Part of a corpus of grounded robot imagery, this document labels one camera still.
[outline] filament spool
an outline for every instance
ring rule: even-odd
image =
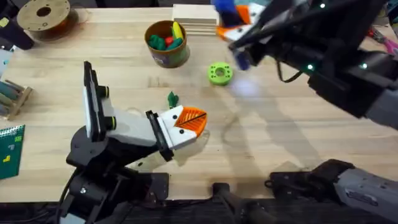
[[[20,9],[17,21],[37,40],[57,40],[73,30],[78,14],[67,0],[31,0]]]

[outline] light wood surface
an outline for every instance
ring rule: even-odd
[[[240,196],[271,197],[263,187],[275,170],[310,170],[334,158],[398,180],[398,132],[357,120],[314,94],[302,76],[283,84],[273,59],[241,72],[217,37],[189,37],[188,62],[175,69],[157,66],[144,43],[153,22],[172,17],[171,8],[89,9],[79,28],[56,42],[17,50],[3,78],[31,86],[29,100],[13,122],[26,124],[19,175],[0,180],[0,202],[58,200],[73,167],[65,159],[75,131],[84,125],[83,61],[109,85],[113,106],[132,113],[167,110],[170,91],[186,106],[208,112],[206,131],[195,144],[165,163],[154,154],[138,167],[168,172],[170,198],[207,198],[213,182],[228,182]],[[393,37],[389,28],[382,32]],[[382,50],[373,41],[368,49]],[[212,86],[213,62],[234,67],[228,86]],[[284,75],[296,71],[284,66]]]

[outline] can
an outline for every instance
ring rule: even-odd
[[[161,38],[172,36],[172,26],[174,21],[159,21],[152,24],[145,32],[145,43],[155,60],[156,64],[164,68],[177,68],[183,65],[189,58],[189,48],[187,45],[187,33],[180,25],[183,42],[172,50],[156,50],[148,45],[151,35],[158,35]]]

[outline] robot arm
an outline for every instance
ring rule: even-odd
[[[276,199],[315,198],[360,208],[398,222],[398,182],[330,159],[311,172],[273,172],[266,187]]]
[[[84,84],[86,126],[71,141],[67,163],[76,171],[61,196],[57,221],[61,216],[94,223],[110,216],[121,202],[143,201],[148,195],[166,199],[168,174],[143,174],[125,166],[157,151],[170,161],[174,150],[199,137],[206,112],[178,106],[161,114],[147,111],[145,118],[113,108],[109,88],[98,85],[89,62]]]
[[[218,28],[218,34],[232,41],[229,49],[241,69],[271,56],[282,81],[281,62],[299,70],[285,82],[305,73],[309,87],[331,104],[357,118],[398,129],[394,109],[398,104],[398,59],[359,48],[385,3],[314,0],[305,12],[298,10],[303,8],[300,1],[272,1],[261,10],[252,4],[247,14],[261,13],[253,24],[245,25],[251,28]]]

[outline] green ring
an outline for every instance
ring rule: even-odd
[[[233,77],[233,70],[227,63],[216,62],[209,66],[207,77],[214,85],[227,85]]]

